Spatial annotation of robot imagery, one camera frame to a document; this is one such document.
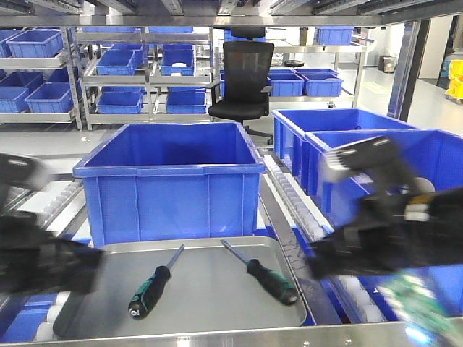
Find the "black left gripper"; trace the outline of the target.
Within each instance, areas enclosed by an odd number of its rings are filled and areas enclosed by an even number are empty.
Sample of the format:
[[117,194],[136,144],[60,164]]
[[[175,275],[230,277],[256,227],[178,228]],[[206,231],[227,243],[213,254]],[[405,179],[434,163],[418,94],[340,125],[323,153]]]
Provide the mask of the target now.
[[88,294],[102,264],[103,251],[54,236],[37,215],[1,216],[1,292]]

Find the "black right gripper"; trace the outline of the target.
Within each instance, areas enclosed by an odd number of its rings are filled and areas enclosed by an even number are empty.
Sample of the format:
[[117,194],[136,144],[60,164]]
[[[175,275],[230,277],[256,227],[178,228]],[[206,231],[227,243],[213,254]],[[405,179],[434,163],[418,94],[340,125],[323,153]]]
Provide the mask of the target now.
[[433,266],[437,251],[429,230],[405,220],[409,194],[372,194],[358,200],[356,217],[310,244],[306,257],[316,279],[332,275],[390,275]]

